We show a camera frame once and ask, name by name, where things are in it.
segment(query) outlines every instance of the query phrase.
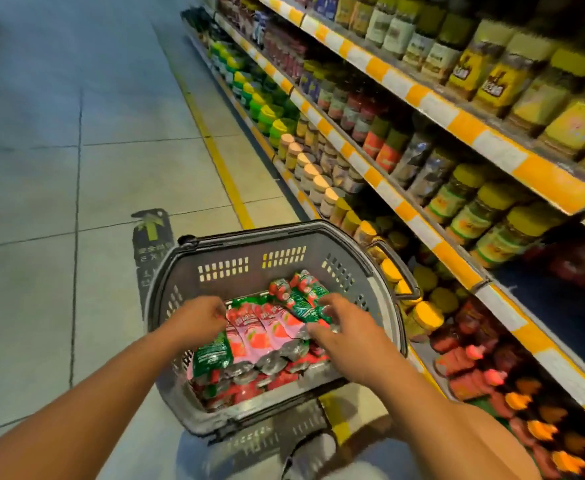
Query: person's right hand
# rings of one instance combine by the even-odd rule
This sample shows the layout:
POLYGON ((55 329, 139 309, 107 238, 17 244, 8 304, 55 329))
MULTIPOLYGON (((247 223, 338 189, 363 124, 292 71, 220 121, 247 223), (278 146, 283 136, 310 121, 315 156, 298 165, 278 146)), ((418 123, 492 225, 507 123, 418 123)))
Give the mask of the person's right hand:
POLYGON ((340 294, 324 296, 319 304, 327 305, 325 313, 341 325, 341 333, 309 323, 310 336, 326 350, 341 375, 375 389, 402 358, 399 350, 368 312, 340 294))

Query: yellow arrow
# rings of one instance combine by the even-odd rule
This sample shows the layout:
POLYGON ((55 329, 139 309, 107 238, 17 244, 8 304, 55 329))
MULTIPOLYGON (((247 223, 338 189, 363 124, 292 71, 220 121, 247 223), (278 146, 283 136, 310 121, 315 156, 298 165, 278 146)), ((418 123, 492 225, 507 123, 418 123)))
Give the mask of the yellow arrow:
POLYGON ((148 240, 149 241, 158 241, 159 236, 157 234, 157 225, 163 226, 164 222, 161 217, 158 217, 154 214, 146 214, 141 222, 137 225, 137 229, 141 230, 144 227, 148 231, 148 240))

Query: pink bottle cap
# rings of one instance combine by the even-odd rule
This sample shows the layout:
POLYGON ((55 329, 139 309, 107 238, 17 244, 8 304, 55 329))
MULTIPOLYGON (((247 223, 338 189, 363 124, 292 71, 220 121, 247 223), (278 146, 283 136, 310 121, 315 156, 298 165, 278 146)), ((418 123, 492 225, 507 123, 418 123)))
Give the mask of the pink bottle cap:
POLYGON ((468 356, 468 358, 472 360, 479 360, 483 358, 485 351, 486 348, 483 345, 480 345, 478 347, 475 345, 469 345, 468 347, 466 347, 466 355, 468 356))
POLYGON ((491 386, 503 385, 506 377, 508 377, 508 374, 502 371, 496 371, 494 369, 489 369, 484 372, 484 378, 491 386))

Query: basket handle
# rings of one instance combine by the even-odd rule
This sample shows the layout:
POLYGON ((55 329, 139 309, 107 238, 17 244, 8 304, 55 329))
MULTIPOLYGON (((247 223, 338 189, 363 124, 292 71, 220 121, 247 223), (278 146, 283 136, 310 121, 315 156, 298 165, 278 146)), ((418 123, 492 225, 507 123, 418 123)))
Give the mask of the basket handle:
POLYGON ((408 265, 404 263, 403 259, 399 257, 396 251, 393 248, 391 248, 390 245, 383 239, 378 239, 368 244, 368 246, 366 246, 366 251, 369 251, 373 248, 380 248, 384 252, 384 254, 388 256, 388 259, 390 259, 392 263, 395 266, 397 266, 398 270, 401 272, 401 275, 408 283, 410 293, 409 294, 395 293, 395 298, 400 300, 421 298, 421 290, 419 289, 419 285, 417 284, 415 277, 408 269, 408 265))

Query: person's left hand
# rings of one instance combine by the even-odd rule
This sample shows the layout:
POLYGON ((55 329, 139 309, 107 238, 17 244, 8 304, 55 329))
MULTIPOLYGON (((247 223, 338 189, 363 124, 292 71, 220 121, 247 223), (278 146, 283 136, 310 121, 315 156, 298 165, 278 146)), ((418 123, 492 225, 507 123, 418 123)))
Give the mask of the person's left hand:
POLYGON ((180 351, 211 343, 226 328, 226 306, 218 296, 199 296, 186 301, 161 325, 180 351))

